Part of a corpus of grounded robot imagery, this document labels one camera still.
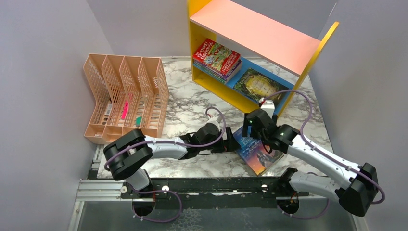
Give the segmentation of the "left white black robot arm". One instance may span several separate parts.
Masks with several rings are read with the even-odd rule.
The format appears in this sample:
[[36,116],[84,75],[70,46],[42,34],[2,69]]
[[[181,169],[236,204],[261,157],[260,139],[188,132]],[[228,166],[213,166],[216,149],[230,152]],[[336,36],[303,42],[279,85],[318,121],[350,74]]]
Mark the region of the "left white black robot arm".
[[151,193],[152,186],[147,171],[142,169],[148,160],[185,160],[205,150],[221,153],[240,148],[230,127],[219,128],[213,123],[206,123],[197,132],[171,139],[150,137],[136,128],[104,147],[104,169],[110,171],[114,180],[124,180],[138,197],[143,198]]

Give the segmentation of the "red 13-storey treehouse book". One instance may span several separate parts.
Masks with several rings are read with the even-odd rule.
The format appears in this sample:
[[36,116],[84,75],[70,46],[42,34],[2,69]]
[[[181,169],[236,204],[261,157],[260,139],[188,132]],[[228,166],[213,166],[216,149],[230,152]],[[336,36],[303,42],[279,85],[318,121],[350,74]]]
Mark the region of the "red 13-storey treehouse book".
[[213,71],[226,75],[241,59],[241,55],[207,38],[194,52],[193,59]]

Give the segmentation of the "purple 52-storey treehouse book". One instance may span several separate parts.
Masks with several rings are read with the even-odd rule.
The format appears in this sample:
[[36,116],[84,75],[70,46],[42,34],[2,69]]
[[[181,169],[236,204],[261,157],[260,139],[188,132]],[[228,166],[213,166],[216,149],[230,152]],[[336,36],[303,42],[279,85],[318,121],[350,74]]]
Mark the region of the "purple 52-storey treehouse book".
[[242,66],[242,59],[239,59],[237,63],[234,65],[234,67],[232,68],[232,70],[230,70],[226,75],[220,74],[216,71],[215,72],[221,75],[223,78],[225,78],[226,81],[228,82],[232,77],[234,77],[234,75],[236,75],[239,72],[239,70],[241,69],[241,66]]

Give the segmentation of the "green 104-storey treehouse book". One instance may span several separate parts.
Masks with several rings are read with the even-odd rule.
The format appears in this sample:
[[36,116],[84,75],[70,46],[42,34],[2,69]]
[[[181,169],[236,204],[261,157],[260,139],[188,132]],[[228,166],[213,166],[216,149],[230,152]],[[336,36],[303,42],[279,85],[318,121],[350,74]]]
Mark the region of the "green 104-storey treehouse book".
[[215,71],[210,70],[209,68],[205,67],[202,64],[199,64],[198,62],[194,61],[193,66],[201,70],[202,72],[206,73],[207,75],[213,77],[214,79],[220,81],[221,83],[225,84],[227,81],[225,78],[223,78],[221,75],[217,74]]

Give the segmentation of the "dark green Alice book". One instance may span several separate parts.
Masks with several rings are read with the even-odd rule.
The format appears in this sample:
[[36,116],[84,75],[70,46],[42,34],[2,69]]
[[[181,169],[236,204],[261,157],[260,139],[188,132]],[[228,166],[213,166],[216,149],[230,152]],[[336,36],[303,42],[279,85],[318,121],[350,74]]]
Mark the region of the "dark green Alice book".
[[253,100],[259,101],[278,91],[293,88],[293,84],[283,78],[268,72],[267,75],[255,69],[248,68],[232,88]]

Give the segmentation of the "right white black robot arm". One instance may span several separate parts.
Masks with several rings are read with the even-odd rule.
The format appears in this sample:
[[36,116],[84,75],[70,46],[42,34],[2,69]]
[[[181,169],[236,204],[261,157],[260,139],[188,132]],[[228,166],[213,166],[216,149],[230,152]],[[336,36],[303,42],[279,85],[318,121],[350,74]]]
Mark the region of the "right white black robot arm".
[[315,145],[290,125],[277,125],[277,115],[270,116],[263,109],[244,115],[243,136],[260,140],[270,151],[280,151],[297,157],[325,176],[304,173],[288,168],[279,177],[277,190],[285,196],[312,193],[326,197],[347,212],[363,217],[379,192],[376,168],[359,165]]

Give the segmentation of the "Jane Eyre book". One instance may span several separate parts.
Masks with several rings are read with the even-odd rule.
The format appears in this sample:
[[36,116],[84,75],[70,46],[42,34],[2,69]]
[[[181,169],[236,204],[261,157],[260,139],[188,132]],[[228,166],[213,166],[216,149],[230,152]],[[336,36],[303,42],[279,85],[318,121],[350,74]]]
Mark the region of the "Jane Eyre book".
[[243,127],[240,127],[233,133],[233,137],[241,146],[236,153],[257,176],[262,176],[283,157],[284,153],[276,150],[269,153],[261,140],[255,140],[249,136],[243,137],[242,130]]

